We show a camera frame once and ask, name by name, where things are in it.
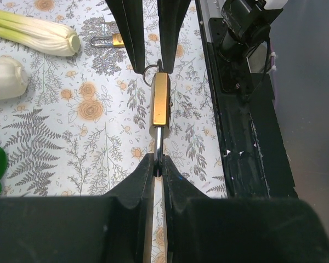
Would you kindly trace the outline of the small brass padlock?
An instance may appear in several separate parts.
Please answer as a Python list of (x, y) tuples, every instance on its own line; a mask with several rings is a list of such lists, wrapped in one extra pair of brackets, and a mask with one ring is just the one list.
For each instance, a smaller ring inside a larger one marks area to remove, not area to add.
[(151, 68), (157, 68), (157, 72), (149, 83), (143, 75), (144, 83), (151, 88), (150, 100), (150, 126), (149, 134), (154, 139), (154, 173), (160, 177), (163, 171), (164, 139), (170, 134), (169, 121), (171, 118), (171, 82), (169, 74), (164, 71), (162, 61), (159, 59), (156, 64), (149, 65), (145, 72)]

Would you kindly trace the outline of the tiny brass padlock with key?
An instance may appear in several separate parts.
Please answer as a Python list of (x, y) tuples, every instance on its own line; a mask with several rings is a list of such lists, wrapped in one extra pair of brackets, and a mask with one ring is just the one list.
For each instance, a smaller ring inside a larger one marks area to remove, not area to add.
[(93, 48), (124, 48), (124, 42), (115, 21), (102, 22), (101, 32), (89, 40)]

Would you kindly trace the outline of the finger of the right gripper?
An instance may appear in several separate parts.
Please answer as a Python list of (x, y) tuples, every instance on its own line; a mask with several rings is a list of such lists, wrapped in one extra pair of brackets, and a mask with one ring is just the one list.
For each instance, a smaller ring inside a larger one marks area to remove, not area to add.
[(173, 73), (179, 33), (191, 0), (159, 0), (158, 24), (164, 72)]
[(142, 0), (106, 0), (120, 31), (135, 73), (145, 70), (145, 42)]

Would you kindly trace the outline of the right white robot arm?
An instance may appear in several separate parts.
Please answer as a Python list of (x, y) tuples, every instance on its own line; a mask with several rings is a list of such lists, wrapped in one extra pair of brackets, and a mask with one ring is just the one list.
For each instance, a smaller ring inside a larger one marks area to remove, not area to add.
[[(145, 41), (142, 1), (107, 1), (109, 9), (124, 41), (135, 73), (143, 74), (145, 68)], [(161, 40), (161, 56), (158, 72), (151, 88), (165, 92), (169, 87), (169, 74), (173, 72), (175, 54), (181, 25), (188, 10), (189, 1), (158, 1), (158, 26)], [(230, 93), (238, 86), (247, 88), (250, 73), (242, 65), (248, 55), (263, 42), (270, 42), (270, 25), (282, 12), (286, 1), (224, 1), (219, 8), (223, 32), (218, 34), (218, 55), (222, 59), (220, 75)]]

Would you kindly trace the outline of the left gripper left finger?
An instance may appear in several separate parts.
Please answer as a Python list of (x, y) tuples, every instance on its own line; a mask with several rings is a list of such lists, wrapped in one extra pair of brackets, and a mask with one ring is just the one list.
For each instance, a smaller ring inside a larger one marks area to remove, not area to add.
[(150, 262), (153, 167), (101, 196), (0, 198), (0, 262)]

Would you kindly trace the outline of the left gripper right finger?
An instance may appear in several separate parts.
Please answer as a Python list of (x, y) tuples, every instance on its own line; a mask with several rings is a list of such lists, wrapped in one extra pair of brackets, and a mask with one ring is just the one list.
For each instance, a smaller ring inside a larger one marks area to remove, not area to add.
[(168, 262), (329, 262), (329, 238), (295, 198), (209, 198), (163, 159)]

